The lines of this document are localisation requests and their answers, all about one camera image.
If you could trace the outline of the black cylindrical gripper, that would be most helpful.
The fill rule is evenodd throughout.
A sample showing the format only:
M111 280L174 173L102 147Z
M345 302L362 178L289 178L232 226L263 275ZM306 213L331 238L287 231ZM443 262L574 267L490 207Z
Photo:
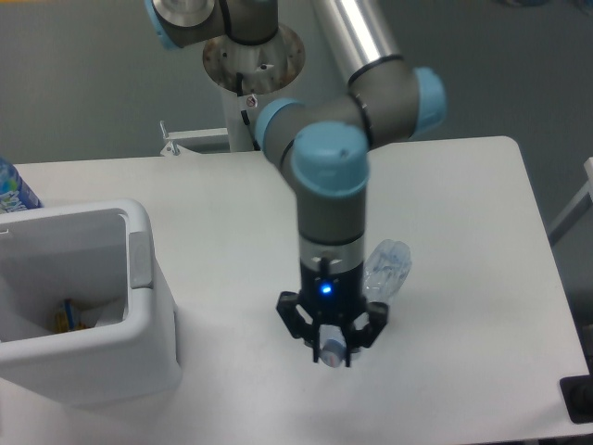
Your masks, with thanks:
M315 363L320 359L321 325L340 327L346 343L345 366L349 368L352 353L369 349L386 327L389 306L379 301L362 301L362 262L349 271L327 276L301 262L300 276L300 291L282 291L276 311L292 338L302 339L311 348ZM367 316L367 322L357 328L356 320L362 314Z

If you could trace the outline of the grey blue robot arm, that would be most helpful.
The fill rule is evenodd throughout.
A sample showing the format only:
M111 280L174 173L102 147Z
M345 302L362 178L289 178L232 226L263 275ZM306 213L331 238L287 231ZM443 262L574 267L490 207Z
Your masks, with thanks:
M374 1L317 1L314 11L346 81L345 95L309 107L285 89L303 70L298 36L274 1L148 1L168 48L204 45L210 79L233 93L247 147L261 151L296 196L301 287L277 311L315 361L349 366L388 322L363 272L371 150L439 125L441 79L410 67Z

